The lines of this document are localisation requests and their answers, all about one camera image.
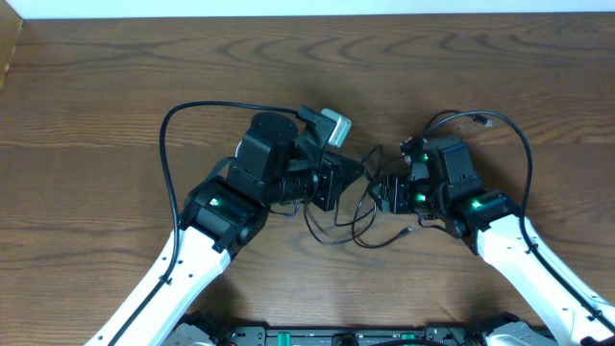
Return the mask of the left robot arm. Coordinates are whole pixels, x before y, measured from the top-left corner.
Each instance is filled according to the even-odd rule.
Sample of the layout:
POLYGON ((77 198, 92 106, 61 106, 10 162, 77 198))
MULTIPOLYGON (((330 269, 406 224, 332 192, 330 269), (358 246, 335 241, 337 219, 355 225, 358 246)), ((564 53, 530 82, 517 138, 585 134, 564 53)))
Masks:
POLYGON ((299 111, 306 127, 274 111, 257 113, 235 153, 186 196, 172 233, 144 278, 89 340, 91 345, 160 345, 198 295, 264 227, 275 204, 333 210, 363 173, 332 152, 352 122, 324 109, 299 111))

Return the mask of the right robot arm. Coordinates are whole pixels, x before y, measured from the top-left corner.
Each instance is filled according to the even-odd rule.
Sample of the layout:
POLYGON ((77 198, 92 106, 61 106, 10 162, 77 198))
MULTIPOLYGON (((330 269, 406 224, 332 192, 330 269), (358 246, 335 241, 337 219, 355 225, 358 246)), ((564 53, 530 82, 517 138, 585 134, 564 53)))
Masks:
POLYGON ((514 286, 556 344, 613 344, 613 305, 549 248, 519 205, 484 188, 460 137, 404 142, 402 153, 408 174, 379 178, 371 188, 381 211, 434 220, 462 240, 514 286))

